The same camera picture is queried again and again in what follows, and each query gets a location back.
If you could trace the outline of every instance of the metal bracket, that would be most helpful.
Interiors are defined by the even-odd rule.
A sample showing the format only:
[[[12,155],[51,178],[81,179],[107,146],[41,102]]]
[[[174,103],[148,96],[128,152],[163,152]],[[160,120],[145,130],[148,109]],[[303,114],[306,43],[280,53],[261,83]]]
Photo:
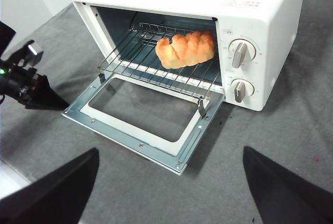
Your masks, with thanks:
[[[101,83],[104,83],[105,82],[105,75],[104,75],[104,71],[99,69],[99,74],[98,74],[98,77],[99,77],[99,81]]]
[[[204,116],[207,114],[207,111],[203,106],[203,97],[202,96],[198,99],[198,110],[199,110],[199,114],[201,115],[201,118],[204,118]]]

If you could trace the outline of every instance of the oven rack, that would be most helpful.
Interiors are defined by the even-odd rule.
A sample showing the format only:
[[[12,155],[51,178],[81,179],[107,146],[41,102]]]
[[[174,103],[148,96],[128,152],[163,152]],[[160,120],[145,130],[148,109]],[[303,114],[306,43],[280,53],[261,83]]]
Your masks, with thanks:
[[[200,100],[209,98],[209,91],[223,93],[217,50],[214,58],[195,66],[180,69],[165,69],[162,66],[155,53],[157,41],[161,38],[171,38],[177,33],[188,32],[192,31],[139,23],[139,27],[130,30],[98,66],[101,82],[105,80],[106,71]]]

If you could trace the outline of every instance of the gray felt mat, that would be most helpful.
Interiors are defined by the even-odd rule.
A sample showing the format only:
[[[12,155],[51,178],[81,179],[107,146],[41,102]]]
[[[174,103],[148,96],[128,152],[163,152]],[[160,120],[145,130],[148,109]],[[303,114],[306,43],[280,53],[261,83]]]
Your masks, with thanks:
[[[97,147],[83,223],[262,223],[242,166],[244,145],[333,192],[332,12],[331,0],[304,0],[298,36],[264,110],[224,103],[181,177],[60,112],[26,110],[11,98],[1,108],[1,158],[34,181]],[[39,73],[65,100],[96,78],[102,55],[72,5],[28,38],[44,49]]]

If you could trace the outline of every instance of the toaster oven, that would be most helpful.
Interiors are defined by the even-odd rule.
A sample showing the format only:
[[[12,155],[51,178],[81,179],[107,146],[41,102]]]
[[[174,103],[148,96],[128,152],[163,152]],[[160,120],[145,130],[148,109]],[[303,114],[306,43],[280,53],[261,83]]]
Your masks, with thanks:
[[[302,0],[73,0],[104,59],[62,113],[180,175],[223,102],[260,111]],[[165,69],[161,38],[213,32],[214,58]]]

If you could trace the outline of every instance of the bread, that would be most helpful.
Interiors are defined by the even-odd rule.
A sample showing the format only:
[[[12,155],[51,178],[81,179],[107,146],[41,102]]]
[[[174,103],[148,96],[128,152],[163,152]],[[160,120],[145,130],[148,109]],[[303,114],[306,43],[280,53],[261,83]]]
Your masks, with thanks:
[[[166,69],[193,66],[214,57],[214,38],[209,30],[176,34],[171,44],[169,38],[161,38],[155,51]]]

